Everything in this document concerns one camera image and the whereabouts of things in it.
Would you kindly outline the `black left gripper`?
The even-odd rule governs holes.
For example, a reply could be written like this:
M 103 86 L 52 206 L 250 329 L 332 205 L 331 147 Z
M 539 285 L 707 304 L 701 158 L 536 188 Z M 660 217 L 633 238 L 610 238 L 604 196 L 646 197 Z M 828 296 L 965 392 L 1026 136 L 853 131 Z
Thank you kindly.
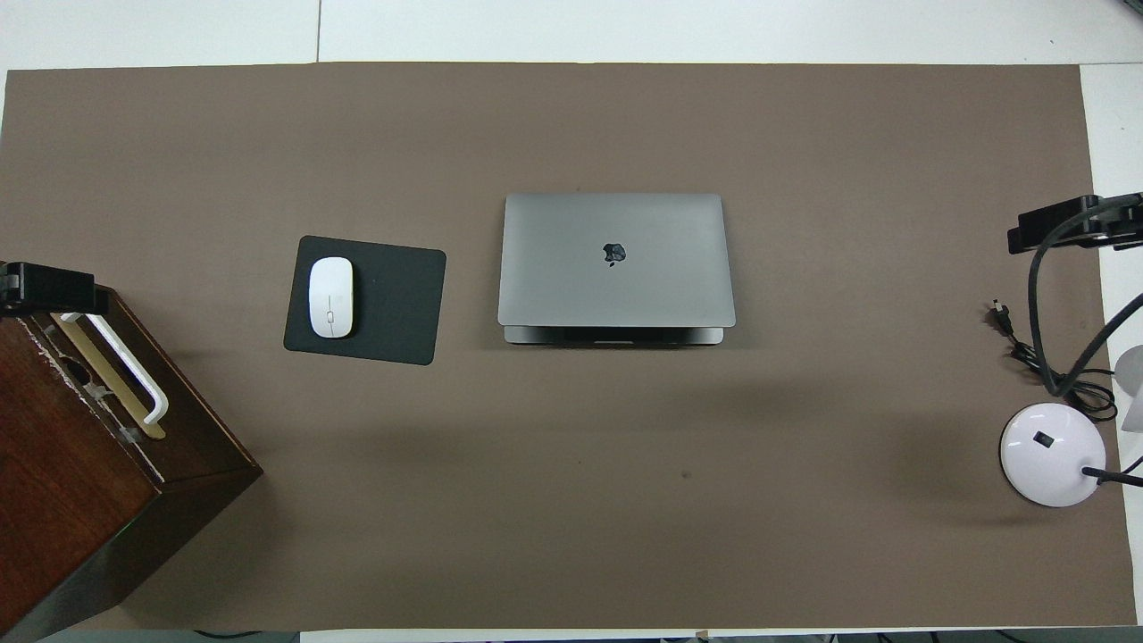
M 41 296 L 45 276 L 49 288 L 67 288 L 54 292 L 48 304 Z M 82 271 L 41 267 L 34 263 L 3 263 L 1 270 L 1 314 L 27 316 L 37 311 L 80 313 L 104 316 L 111 303 L 111 290 L 95 286 L 94 274 Z

